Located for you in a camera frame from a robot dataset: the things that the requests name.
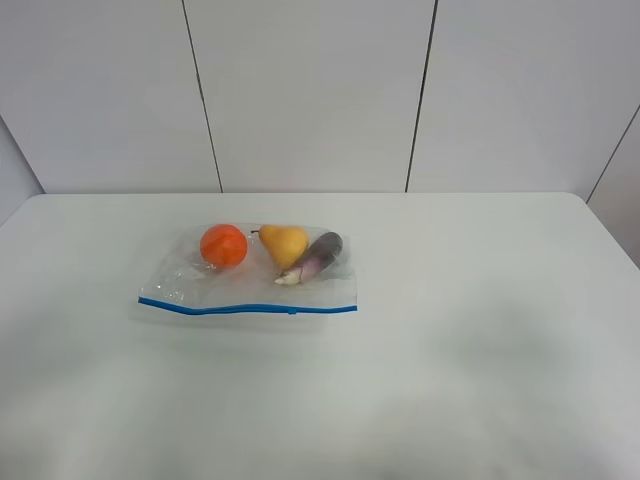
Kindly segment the purple eggplant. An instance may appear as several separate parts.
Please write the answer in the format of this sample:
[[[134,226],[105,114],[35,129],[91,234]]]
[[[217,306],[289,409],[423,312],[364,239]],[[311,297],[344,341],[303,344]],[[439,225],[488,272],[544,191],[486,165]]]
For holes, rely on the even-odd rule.
[[[335,232],[318,237],[288,269],[276,279],[278,285],[292,286],[305,283],[331,266],[343,250],[343,239]]]

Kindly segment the clear zip bag blue zipper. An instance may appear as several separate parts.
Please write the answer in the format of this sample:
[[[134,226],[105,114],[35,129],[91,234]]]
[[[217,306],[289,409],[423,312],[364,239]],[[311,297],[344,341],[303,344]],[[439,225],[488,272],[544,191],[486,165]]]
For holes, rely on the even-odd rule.
[[[237,227],[248,240],[247,255],[239,266],[219,269],[203,260],[201,237],[218,224],[189,229],[141,288],[139,303],[187,316],[287,314],[289,310],[330,315],[356,311],[356,277],[350,243],[344,234],[326,228],[282,225],[303,228],[309,236],[308,247],[327,232],[335,232],[343,239],[342,253],[326,270],[305,283],[284,286],[275,283],[284,270],[274,264],[255,233],[263,225],[278,224],[219,224]]]

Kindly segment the orange fruit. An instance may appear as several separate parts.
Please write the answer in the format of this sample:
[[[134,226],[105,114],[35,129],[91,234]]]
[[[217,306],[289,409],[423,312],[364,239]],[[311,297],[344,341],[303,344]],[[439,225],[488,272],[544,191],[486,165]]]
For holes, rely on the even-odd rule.
[[[219,269],[239,266],[248,252],[248,240],[235,226],[218,224],[201,237],[200,254],[204,261]]]

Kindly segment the yellow pear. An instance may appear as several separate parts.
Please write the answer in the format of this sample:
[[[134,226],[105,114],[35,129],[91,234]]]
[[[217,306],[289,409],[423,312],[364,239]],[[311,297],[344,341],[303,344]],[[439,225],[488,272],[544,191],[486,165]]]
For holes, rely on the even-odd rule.
[[[309,245],[307,232],[297,226],[263,225],[255,233],[281,270],[290,268]]]

